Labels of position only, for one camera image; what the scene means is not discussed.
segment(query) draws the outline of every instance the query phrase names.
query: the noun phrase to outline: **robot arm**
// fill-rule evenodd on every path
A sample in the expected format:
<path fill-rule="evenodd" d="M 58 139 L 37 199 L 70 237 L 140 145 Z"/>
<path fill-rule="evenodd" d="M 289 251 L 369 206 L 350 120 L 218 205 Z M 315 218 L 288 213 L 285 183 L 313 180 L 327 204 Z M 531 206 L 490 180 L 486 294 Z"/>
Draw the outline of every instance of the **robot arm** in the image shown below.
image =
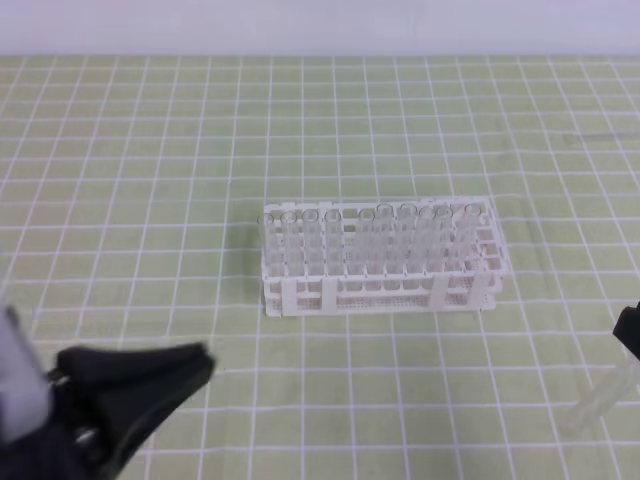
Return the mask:
<path fill-rule="evenodd" d="M 115 479 L 214 366 L 201 344 L 72 347 L 45 376 L 7 309 L 0 319 L 0 480 Z"/>

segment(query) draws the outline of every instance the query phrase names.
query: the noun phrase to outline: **test tube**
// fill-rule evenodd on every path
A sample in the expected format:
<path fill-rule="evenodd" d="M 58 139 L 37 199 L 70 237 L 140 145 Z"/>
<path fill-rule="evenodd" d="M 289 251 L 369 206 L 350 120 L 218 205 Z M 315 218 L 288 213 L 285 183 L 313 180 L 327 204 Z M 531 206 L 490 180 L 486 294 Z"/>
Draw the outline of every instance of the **test tube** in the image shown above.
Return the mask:
<path fill-rule="evenodd" d="M 393 207 L 388 203 L 381 203 L 376 207 L 374 231 L 376 235 L 377 249 L 382 257 L 383 264 L 385 264 L 389 250 L 389 240 L 391 239 L 391 234 L 393 232 Z"/>
<path fill-rule="evenodd" d="M 626 363 L 608 372 L 604 379 L 569 410 L 560 424 L 565 434 L 575 434 L 595 422 L 640 382 L 640 362 L 629 355 Z"/>
<path fill-rule="evenodd" d="M 309 209 L 302 212 L 302 231 L 304 234 L 304 256 L 309 275 L 322 275 L 324 261 L 322 259 L 322 227 L 320 214 Z"/>
<path fill-rule="evenodd" d="M 403 203 L 398 209 L 391 251 L 387 256 L 387 273 L 400 274 L 404 271 L 417 211 L 417 207 L 412 203 Z M 400 280 L 385 281 L 384 285 L 387 290 L 397 290 L 400 288 Z"/>
<path fill-rule="evenodd" d="M 462 270 L 466 257 L 471 253 L 471 244 L 476 237 L 476 228 L 480 221 L 480 205 L 469 203 L 464 207 L 462 218 L 458 221 L 456 237 L 453 242 L 453 268 Z"/>
<path fill-rule="evenodd" d="M 371 209 L 362 209 L 358 213 L 356 236 L 351 246 L 351 254 L 347 263 L 347 272 L 351 275 L 364 274 L 368 249 L 373 236 L 373 222 L 375 213 Z"/>
<path fill-rule="evenodd" d="M 407 272 L 419 273 L 427 260 L 428 249 L 433 242 L 432 229 L 435 211 L 431 207 L 422 207 L 416 219 L 416 231 L 411 242 Z"/>
<path fill-rule="evenodd" d="M 267 274 L 270 277 L 281 277 L 284 274 L 282 258 L 280 257 L 280 243 L 276 233 L 276 222 L 273 215 L 263 213 L 258 217 L 260 238 L 262 240 L 262 254 L 264 255 Z"/>
<path fill-rule="evenodd" d="M 373 236 L 368 246 L 367 273 L 370 275 L 382 275 L 387 261 L 387 247 L 393 229 L 393 207 L 388 203 L 381 203 L 376 207 L 373 222 Z M 365 284 L 367 290 L 379 290 L 382 283 L 373 280 Z"/>
<path fill-rule="evenodd" d="M 338 210 L 324 214 L 325 247 L 329 275 L 342 275 L 342 215 Z"/>
<path fill-rule="evenodd" d="M 432 222 L 431 244 L 429 246 L 427 270 L 441 272 L 443 259 L 451 240 L 451 218 L 453 210 L 443 205 L 436 208 L 436 214 Z"/>
<path fill-rule="evenodd" d="M 393 248 L 394 250 L 401 250 L 404 259 L 406 259 L 411 248 L 417 214 L 418 207 L 413 203 L 403 203 L 398 209 L 398 220 L 396 222 Z"/>
<path fill-rule="evenodd" d="M 284 253 L 290 277 L 304 275 L 304 256 L 300 245 L 300 229 L 296 212 L 284 212 L 280 216 Z"/>

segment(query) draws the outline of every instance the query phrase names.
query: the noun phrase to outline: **table surface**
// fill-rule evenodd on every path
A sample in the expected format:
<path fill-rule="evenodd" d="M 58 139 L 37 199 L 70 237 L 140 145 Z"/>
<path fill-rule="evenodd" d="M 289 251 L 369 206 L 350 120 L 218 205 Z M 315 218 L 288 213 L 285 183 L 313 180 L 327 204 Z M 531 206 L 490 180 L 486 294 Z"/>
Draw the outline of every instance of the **table surface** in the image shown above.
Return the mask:
<path fill-rule="evenodd" d="M 637 392 L 558 419 L 624 360 L 639 108 L 630 57 L 0 57 L 2 264 L 45 364 L 218 356 L 123 480 L 637 478 Z M 438 195 L 495 202 L 495 310 L 265 317 L 265 202 Z"/>

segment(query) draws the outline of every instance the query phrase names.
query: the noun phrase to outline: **black object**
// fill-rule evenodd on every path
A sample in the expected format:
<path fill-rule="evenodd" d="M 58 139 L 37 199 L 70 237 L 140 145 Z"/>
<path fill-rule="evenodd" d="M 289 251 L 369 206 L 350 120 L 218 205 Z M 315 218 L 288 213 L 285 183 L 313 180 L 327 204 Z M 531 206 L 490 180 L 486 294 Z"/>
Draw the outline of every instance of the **black object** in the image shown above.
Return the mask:
<path fill-rule="evenodd" d="M 613 327 L 613 335 L 640 360 L 640 303 L 622 310 Z"/>
<path fill-rule="evenodd" d="M 0 445 L 0 480 L 113 480 L 215 367 L 201 344 L 112 352 L 72 347 L 48 375 L 53 412 Z"/>

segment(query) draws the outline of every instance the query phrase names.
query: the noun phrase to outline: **white wall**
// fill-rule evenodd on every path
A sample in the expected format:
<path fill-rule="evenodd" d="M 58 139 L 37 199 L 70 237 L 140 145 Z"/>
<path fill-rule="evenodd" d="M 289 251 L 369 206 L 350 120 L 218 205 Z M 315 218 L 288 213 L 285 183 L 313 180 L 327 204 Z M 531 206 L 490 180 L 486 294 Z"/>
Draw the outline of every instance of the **white wall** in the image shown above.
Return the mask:
<path fill-rule="evenodd" d="M 0 54 L 639 53 L 637 0 L 2 0 Z"/>

